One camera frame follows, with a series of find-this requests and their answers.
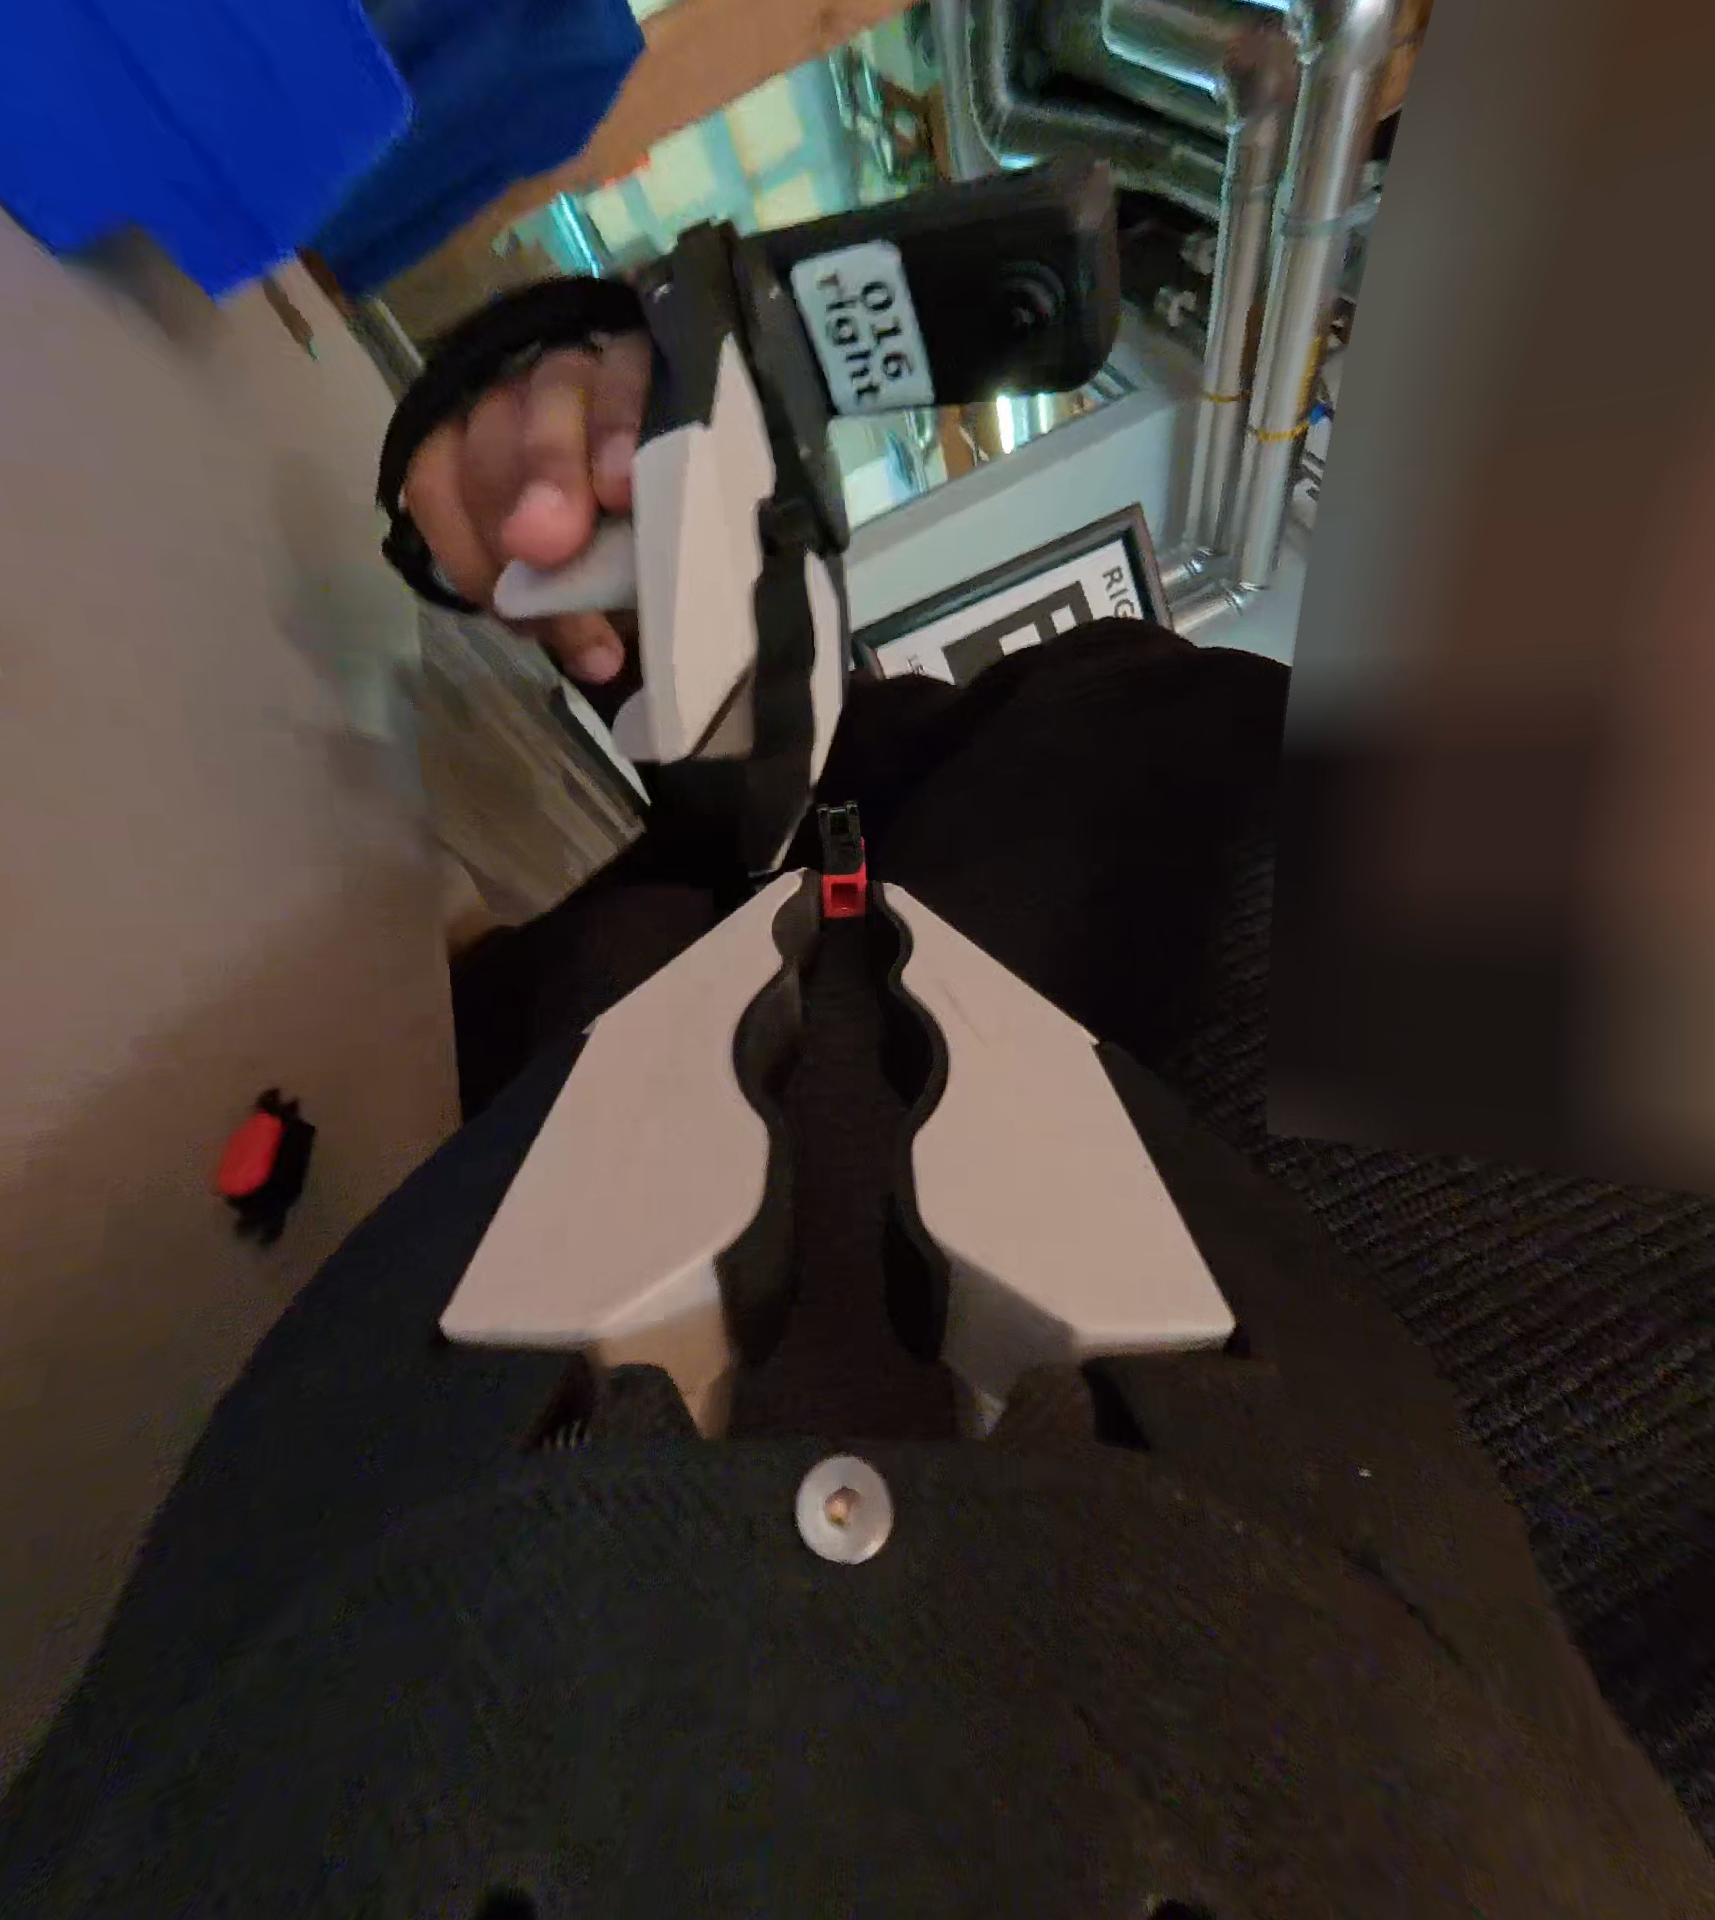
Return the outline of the person's black sweater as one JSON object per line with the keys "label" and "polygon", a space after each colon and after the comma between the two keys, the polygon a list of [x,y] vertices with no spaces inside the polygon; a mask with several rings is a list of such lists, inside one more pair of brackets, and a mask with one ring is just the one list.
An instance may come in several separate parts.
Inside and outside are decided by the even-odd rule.
{"label": "person's black sweater", "polygon": [[452,1521],[413,1915],[1715,1915],[1455,1401],[1296,1197],[1101,1047],[1234,1324],[1025,1363],[793,1310],[701,1440],[652,1371]]}

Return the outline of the person's right hand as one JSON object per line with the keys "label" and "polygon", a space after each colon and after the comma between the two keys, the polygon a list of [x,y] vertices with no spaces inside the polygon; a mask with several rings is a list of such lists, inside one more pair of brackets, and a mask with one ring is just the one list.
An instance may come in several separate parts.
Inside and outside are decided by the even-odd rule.
{"label": "person's right hand", "polygon": [[573,567],[605,518],[630,517],[652,343],[641,331],[555,348],[433,431],[400,501],[433,570],[491,611],[509,565]]}

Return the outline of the black framed sign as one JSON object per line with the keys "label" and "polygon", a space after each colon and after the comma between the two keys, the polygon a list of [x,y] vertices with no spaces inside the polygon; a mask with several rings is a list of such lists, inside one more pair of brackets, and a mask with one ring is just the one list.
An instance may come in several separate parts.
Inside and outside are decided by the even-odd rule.
{"label": "black framed sign", "polygon": [[1107,620],[1174,628],[1137,503],[870,621],[851,648],[868,679],[966,687],[1001,661]]}

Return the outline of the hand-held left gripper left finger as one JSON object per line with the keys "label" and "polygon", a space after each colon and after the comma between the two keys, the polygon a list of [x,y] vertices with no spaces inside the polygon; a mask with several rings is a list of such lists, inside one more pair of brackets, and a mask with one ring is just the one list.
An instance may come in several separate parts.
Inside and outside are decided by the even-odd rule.
{"label": "hand-held left gripper left finger", "polygon": [[656,1368],[705,1436],[795,1295],[818,883],[774,877],[593,1021],[441,1315],[460,1345]]}

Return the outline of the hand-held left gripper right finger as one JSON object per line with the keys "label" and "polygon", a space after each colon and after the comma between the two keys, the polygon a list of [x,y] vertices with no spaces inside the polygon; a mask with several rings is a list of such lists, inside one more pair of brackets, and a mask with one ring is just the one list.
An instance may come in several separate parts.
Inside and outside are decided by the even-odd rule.
{"label": "hand-held left gripper right finger", "polygon": [[1101,1042],[898,883],[872,890],[884,1066],[908,1133],[898,1324],[986,1436],[1019,1384],[1122,1356],[1218,1355],[1236,1313]]}

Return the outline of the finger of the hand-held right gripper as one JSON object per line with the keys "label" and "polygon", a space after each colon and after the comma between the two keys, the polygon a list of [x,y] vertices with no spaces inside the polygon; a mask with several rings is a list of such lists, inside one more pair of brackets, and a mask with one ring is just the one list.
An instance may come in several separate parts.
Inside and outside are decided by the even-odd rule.
{"label": "finger of the hand-held right gripper", "polygon": [[782,869],[846,711],[849,624],[841,550],[822,550],[805,498],[756,513],[753,591],[750,876]]}
{"label": "finger of the hand-held right gripper", "polygon": [[709,412],[641,443],[632,463],[641,685],[614,739],[638,764],[696,755],[756,652],[756,518],[777,469],[739,347],[722,347]]}

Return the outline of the wooden beam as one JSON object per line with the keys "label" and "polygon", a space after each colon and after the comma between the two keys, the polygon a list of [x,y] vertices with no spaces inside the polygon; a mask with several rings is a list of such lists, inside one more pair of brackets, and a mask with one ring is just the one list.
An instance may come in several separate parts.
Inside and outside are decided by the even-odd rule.
{"label": "wooden beam", "polygon": [[645,20],[645,50],[583,152],[547,176],[573,193],[634,171],[675,131],[824,59],[910,3],[672,3]]}

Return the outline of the silver ventilation ducts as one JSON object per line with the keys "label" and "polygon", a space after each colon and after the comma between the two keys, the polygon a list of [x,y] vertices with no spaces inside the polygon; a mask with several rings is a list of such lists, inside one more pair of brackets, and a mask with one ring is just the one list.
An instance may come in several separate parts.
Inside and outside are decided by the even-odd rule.
{"label": "silver ventilation ducts", "polygon": [[1178,555],[1180,628],[1270,586],[1312,431],[1370,154],[1426,4],[934,4],[952,170],[1097,160],[1214,218],[1202,398]]}

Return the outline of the red black rounded lego piece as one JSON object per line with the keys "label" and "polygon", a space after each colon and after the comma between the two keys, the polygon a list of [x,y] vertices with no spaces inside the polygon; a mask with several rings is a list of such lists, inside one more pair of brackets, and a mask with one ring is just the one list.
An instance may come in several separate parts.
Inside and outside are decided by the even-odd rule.
{"label": "red black rounded lego piece", "polygon": [[227,1139],[215,1193],[230,1208],[235,1231],[260,1248],[281,1241],[310,1180],[316,1127],[303,1102],[277,1087],[259,1094]]}

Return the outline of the person's right forearm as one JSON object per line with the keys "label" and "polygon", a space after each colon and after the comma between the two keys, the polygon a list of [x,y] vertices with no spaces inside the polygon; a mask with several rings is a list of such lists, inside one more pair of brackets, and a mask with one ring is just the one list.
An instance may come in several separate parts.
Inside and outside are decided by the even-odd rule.
{"label": "person's right forearm", "polygon": [[1104,620],[966,687],[854,683],[819,795],[929,904],[1189,898],[1269,802],[1289,687],[1278,661]]}

